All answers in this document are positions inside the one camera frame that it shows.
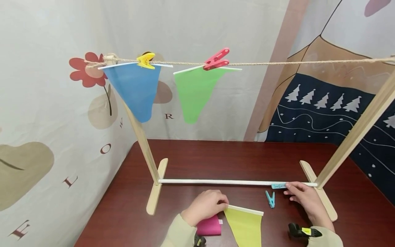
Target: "red flower illustration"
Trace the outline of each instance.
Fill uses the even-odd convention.
[[[103,54],[100,54],[100,57],[98,57],[93,52],[86,53],[85,60],[92,62],[104,62]],[[86,64],[84,59],[78,57],[70,59],[69,64],[77,70],[70,74],[71,80],[82,80],[82,85],[84,87],[93,87],[96,84],[102,87],[105,86],[105,79],[107,79],[107,77],[102,70],[98,70],[97,68],[86,68],[89,64]]]

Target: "clothespin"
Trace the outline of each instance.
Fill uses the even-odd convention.
[[[138,65],[138,66],[141,66],[141,67],[143,67],[143,68],[147,68],[147,69],[152,69],[152,70],[154,70],[155,67],[152,66],[151,64],[149,64],[149,61],[150,61],[151,59],[153,59],[154,56],[155,56],[155,53],[152,53],[152,52],[149,52],[149,53],[146,53],[146,54],[144,54],[144,55],[139,56],[139,57],[137,58],[137,61],[139,61],[139,63],[138,63],[137,65]]]
[[[267,199],[269,200],[270,208],[274,208],[274,205],[275,205],[274,204],[274,198],[275,198],[274,191],[273,191],[272,197],[270,197],[269,193],[266,191],[266,196],[267,196]]]
[[[225,65],[229,64],[229,60],[220,60],[224,56],[226,56],[229,53],[229,48],[224,48],[220,50],[218,53],[216,53],[214,56],[209,58],[205,63],[206,65],[203,66],[204,70],[212,70],[215,68],[219,68]]]
[[[275,183],[272,184],[272,189],[285,189],[285,183]]]

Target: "yellow pennant flag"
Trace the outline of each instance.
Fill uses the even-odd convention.
[[[224,210],[239,247],[261,247],[263,212],[229,205]]]

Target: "wooden table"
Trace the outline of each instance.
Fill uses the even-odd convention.
[[[318,174],[336,147],[320,143],[149,140],[155,163],[169,158],[165,178],[307,181],[299,160]],[[269,207],[265,190],[253,186],[163,185],[154,216],[145,207],[152,178],[137,143],[133,145],[75,246],[152,246],[163,241],[174,216],[207,189],[220,189],[232,205],[264,211],[262,246],[306,246],[289,239],[288,223],[308,226],[303,208],[276,190]],[[395,246],[395,208],[347,158],[325,191],[339,219],[335,229],[345,246]],[[207,246],[237,246],[223,214],[222,235]]]

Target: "pink fabric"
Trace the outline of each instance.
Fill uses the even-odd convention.
[[[214,215],[211,218],[202,220],[198,223],[197,234],[202,236],[221,235],[221,226],[218,221],[218,216]]]

